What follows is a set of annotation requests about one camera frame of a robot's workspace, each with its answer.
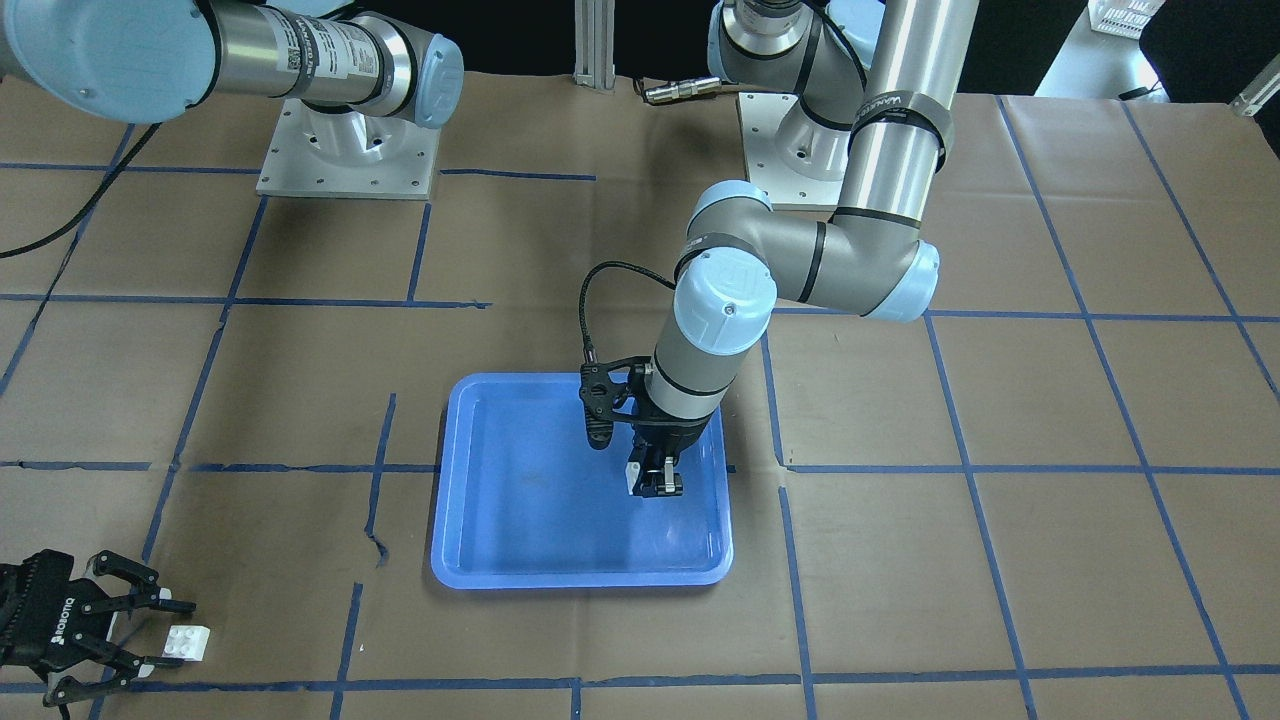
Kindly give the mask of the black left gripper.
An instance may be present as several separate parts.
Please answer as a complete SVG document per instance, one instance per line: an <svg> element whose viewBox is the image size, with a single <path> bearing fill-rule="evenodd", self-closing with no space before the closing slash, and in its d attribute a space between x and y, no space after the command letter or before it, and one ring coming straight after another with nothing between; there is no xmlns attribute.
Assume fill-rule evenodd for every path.
<svg viewBox="0 0 1280 720"><path fill-rule="evenodd" d="M676 470L680 455L698 442L710 415L694 420L632 424L632 461L643 464L644 496L681 496L684 479Z"/></svg>

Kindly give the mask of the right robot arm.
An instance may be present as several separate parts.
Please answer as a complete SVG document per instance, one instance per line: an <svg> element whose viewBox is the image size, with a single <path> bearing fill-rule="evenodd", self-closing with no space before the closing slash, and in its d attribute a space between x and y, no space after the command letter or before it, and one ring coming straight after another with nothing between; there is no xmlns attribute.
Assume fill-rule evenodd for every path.
<svg viewBox="0 0 1280 720"><path fill-rule="evenodd" d="M440 129L454 114L465 60L444 35L343 3L302 12L270 1L5 1L3 76L142 136L76 215L3 251L41 250L81 227L160 127L212 94L283 97L314 108ZM44 706L127 691L182 659L138 656L109 641L119 612L188 614L151 568L96 553L84 577L69 553L44 550L3 566L3 664L29 669Z"/></svg>

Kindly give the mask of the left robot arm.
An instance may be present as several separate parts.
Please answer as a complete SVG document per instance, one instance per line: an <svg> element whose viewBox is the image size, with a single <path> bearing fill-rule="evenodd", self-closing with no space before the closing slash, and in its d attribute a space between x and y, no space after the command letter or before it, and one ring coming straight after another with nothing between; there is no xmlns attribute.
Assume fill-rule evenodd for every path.
<svg viewBox="0 0 1280 720"><path fill-rule="evenodd" d="M723 1L709 63L736 83L791 91L824 131L846 132L827 222L785 215L746 181L705 190L675 268L653 355L630 374L632 492L681 495L680 455L701 434L783 299L887 322L928 307L940 252L920 237L934 174L954 141L951 105L974 1L888 1L870 65L801 1Z"/></svg>

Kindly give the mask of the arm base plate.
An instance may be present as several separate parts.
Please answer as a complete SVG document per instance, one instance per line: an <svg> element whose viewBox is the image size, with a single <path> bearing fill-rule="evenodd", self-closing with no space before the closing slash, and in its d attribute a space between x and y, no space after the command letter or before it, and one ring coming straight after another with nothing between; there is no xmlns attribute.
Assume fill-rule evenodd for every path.
<svg viewBox="0 0 1280 720"><path fill-rule="evenodd" d="M813 120L795 94L739 95L748 181L778 211L833 211L841 204L849 129Z"/></svg>
<svg viewBox="0 0 1280 720"><path fill-rule="evenodd" d="M284 101L256 183L291 199L428 200L442 132Z"/></svg>

